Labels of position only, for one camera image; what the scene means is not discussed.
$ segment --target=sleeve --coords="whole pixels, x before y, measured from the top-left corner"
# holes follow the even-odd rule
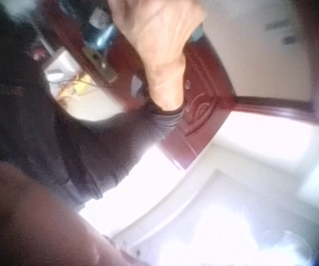
[[[66,119],[65,135],[84,171],[80,185],[92,198],[117,186],[146,150],[163,140],[179,123],[183,106],[162,111],[152,101],[139,109],[99,122]]]

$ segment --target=wooden trim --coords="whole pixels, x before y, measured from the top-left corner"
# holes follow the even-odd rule
[[[311,101],[302,102],[260,97],[236,97],[235,111],[282,116],[319,125],[319,1],[296,0],[296,10],[307,40],[311,72]]]

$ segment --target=person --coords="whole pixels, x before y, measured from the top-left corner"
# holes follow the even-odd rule
[[[89,122],[50,96],[42,69],[25,53],[32,28],[18,19],[37,4],[19,11],[18,2],[0,0],[0,265],[138,263],[72,210],[114,188],[178,124],[183,47],[204,12],[198,0],[109,0],[115,24],[143,61],[150,99]]]

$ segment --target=skin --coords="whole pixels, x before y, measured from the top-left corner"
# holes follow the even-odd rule
[[[183,104],[183,47],[202,22],[197,0],[109,0],[114,22],[139,53],[152,100]],[[0,162],[0,265],[138,265],[45,188]]]

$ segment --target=hand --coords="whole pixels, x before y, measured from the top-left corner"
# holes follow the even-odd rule
[[[152,100],[163,110],[183,103],[183,47],[204,19],[198,0],[109,0],[113,20],[139,53]]]

